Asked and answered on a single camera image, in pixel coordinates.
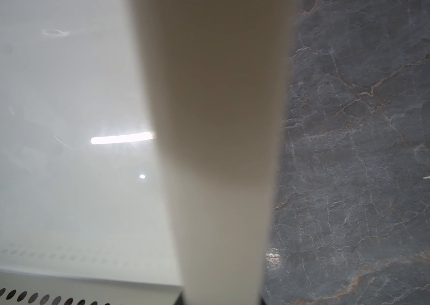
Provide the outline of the white perforated plastic basket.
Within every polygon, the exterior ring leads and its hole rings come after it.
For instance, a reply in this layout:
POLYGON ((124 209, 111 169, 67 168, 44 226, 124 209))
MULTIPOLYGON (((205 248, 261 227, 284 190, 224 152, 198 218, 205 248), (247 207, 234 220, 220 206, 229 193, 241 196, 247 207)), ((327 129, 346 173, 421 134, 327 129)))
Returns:
POLYGON ((263 304, 292 1, 0 1, 0 304, 263 304))

